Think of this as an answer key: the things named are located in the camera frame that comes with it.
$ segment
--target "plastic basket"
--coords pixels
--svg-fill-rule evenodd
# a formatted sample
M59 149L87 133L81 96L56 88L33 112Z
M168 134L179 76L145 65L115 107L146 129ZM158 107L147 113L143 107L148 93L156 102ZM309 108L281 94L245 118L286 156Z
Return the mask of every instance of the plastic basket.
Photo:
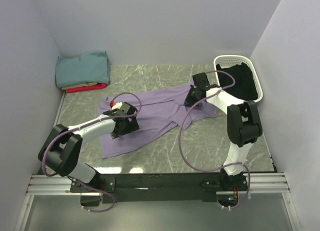
M262 88L255 70L254 65L252 64L252 62L250 61L250 59L248 59L247 57L244 56L240 56L240 55L220 55L218 57L216 57L213 61L213 66L214 66L214 70L216 71L217 65L220 65L221 68L229 68L231 66L235 66L235 65L240 65L241 63L245 63L246 65L248 65L248 67L251 69L252 71L252 76L253 76L253 80L254 80L254 85L255 85L255 89L256 92L258 94L258 98L256 100L254 100L256 103L259 102L262 97L263 97L263 92L262 92ZM215 73L215 77L217 80L217 84L220 86L220 82L219 82L219 78L218 78L218 73Z

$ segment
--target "yellow cloth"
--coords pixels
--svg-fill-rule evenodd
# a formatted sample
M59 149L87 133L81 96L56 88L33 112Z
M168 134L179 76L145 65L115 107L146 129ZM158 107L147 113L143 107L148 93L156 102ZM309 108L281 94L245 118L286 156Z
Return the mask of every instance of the yellow cloth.
M80 88L80 87L90 87L93 85L96 85L97 82L85 82L85 83L81 83L81 84L77 84L77 85L72 85L72 86L68 86L68 87L62 87L62 90L67 90L67 89L74 89L74 88Z

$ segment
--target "white enclosure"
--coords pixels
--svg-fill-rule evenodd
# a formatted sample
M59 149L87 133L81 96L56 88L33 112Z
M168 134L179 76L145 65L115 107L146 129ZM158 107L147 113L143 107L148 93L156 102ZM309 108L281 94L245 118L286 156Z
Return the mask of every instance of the white enclosure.
M14 228L40 167L62 94L57 58L88 50L128 65L250 58L272 157L303 229L318 230L319 14L319 0L0 0L0 230Z

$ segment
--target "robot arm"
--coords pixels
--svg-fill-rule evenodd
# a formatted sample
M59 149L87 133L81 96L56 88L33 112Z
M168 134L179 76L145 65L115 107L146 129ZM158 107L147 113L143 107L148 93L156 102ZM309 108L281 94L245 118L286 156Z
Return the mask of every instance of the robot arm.
M105 134L111 134L112 138L123 136L139 129L136 117L118 118L119 116L133 115L137 109L127 102L116 103L110 111L106 111L99 117L85 123L65 127L62 124L56 125L42 149L38 159L43 160L44 152L48 145L59 134L78 129L59 138L48 152L46 165L60 176L71 176L92 187L99 187L100 174L89 165L79 161L81 146L88 141Z
M197 101L218 93L206 101L227 114L227 134L231 143L223 165L244 163L250 148L263 132L256 103L238 99L223 91L221 87L210 85L204 72L192 78L194 86L191 86L184 105L192 106ZM229 176L235 176L243 171L243 167L232 165L224 170Z

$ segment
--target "marble floor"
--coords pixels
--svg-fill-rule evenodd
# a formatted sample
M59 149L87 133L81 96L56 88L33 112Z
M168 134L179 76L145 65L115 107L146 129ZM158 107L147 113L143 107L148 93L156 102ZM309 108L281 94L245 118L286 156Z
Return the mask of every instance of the marble floor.
M110 85L105 89L65 95L58 123L81 124L97 117L103 96L121 92L145 92L166 89L192 81L192 75L213 70L210 65L112 65ZM208 75L216 82L215 74ZM131 153L102 159L99 139L82 145L80 160L102 173L188 173L193 172L182 160L178 149L178 127ZM228 154L227 116L218 111L217 118L204 118L182 133L182 149L192 165L213 169L221 166ZM253 172L273 172L272 159L264 136L249 151L247 162Z

